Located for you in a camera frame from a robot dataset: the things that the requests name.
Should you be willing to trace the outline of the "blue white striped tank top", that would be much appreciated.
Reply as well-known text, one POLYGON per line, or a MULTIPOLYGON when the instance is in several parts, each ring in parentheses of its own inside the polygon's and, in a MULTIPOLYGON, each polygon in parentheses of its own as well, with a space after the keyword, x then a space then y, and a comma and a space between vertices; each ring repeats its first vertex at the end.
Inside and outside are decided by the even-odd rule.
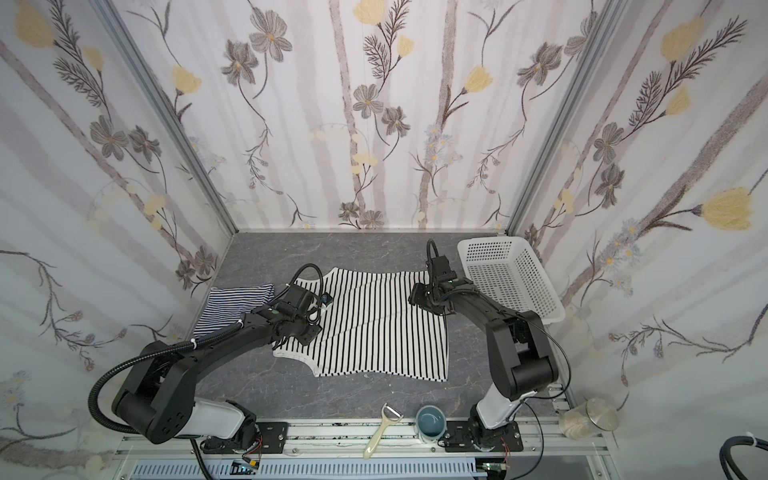
POLYGON ((242 314, 266 305, 274 295, 275 289, 271 284, 212 288, 193 328, 192 336, 203 337, 236 323, 242 314))

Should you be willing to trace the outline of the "black white striped tank top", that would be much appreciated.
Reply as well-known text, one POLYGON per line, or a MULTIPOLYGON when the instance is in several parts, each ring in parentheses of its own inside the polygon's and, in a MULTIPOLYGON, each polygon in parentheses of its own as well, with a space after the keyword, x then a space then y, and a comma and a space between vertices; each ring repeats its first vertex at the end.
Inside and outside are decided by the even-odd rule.
POLYGON ((324 288, 333 303, 320 315, 322 331, 307 345, 296 339, 274 350, 316 377, 382 373, 444 382, 449 348, 445 318, 411 305, 412 288, 428 273, 369 273, 333 268, 324 288))

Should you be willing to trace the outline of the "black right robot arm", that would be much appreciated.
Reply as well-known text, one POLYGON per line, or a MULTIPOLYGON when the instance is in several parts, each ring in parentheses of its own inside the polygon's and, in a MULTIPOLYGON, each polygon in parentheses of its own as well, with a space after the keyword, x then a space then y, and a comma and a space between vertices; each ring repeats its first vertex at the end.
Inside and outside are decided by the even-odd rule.
POLYGON ((492 385, 467 419, 450 421, 438 444, 447 452, 518 451, 514 416, 523 403, 559 379, 559 369, 543 322, 533 311, 519 312, 482 293, 461 278, 448 259, 426 260, 427 281, 412 288, 408 301, 428 313, 458 313, 486 338, 492 385))

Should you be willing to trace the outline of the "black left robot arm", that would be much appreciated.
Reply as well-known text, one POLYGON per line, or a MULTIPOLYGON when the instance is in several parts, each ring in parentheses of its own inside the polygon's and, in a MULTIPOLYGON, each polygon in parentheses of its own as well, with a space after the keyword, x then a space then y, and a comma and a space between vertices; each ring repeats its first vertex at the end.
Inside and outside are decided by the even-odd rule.
POLYGON ((296 283, 279 298, 240 313, 226 327, 175 345, 154 342, 138 357, 114 369, 128 375, 111 410, 129 433, 153 444, 177 437, 209 437, 213 451, 245 452, 262 434, 256 415, 234 401, 195 397, 197 384, 217 368, 257 348, 277 348, 289 340, 302 346, 321 332, 321 314, 334 302, 296 283))

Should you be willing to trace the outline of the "white plastic laundry basket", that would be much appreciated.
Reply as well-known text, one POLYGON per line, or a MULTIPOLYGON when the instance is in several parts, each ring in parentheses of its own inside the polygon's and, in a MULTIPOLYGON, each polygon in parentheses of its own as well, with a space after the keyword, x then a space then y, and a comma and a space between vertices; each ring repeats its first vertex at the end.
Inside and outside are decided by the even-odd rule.
POLYGON ((487 296, 517 311, 531 310, 546 325, 565 319, 565 308, 525 239, 465 239, 457 249, 466 277, 487 296))

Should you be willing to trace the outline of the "teal ceramic mug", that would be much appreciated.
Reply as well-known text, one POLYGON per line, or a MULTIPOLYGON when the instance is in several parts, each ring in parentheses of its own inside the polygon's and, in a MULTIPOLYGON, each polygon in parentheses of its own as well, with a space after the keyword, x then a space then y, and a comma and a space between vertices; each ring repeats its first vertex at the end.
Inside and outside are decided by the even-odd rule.
POLYGON ((437 406, 424 405, 416 414, 414 427, 420 441, 435 444, 445 434, 447 420, 443 411, 437 406))

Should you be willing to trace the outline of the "cream vegetable peeler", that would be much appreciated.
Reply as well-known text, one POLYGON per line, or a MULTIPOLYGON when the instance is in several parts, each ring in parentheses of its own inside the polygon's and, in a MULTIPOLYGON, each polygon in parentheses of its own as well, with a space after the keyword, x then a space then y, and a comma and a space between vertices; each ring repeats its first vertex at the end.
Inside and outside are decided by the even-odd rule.
POLYGON ((370 460, 372 458, 386 430, 390 426, 400 423, 404 418, 404 416, 400 412, 398 412, 388 403, 385 403, 381 407, 380 414, 381 414, 380 424, 377 427, 374 434, 370 437, 363 451, 363 458, 365 460, 370 460))

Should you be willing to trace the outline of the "clear jar with metal lid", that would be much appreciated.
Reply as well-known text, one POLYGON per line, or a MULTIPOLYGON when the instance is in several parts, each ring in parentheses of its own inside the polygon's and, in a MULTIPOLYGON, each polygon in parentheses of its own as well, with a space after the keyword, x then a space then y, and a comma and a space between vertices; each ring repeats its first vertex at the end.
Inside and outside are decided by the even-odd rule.
POLYGON ((559 416, 560 431, 572 440, 583 440, 615 431, 620 424, 617 409, 607 400, 590 398, 559 416))

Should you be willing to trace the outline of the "aluminium mounting rail frame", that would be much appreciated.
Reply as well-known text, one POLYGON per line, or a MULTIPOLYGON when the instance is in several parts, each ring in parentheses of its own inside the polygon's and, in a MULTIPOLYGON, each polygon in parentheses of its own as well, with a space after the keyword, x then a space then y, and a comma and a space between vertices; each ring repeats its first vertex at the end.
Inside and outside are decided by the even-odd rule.
POLYGON ((571 440, 554 417, 526 412, 496 447, 480 450, 454 438, 428 443, 405 418, 385 428, 370 457, 364 452, 378 419, 292 420, 263 430, 251 453, 206 453, 215 479, 617 479, 603 437, 571 440))

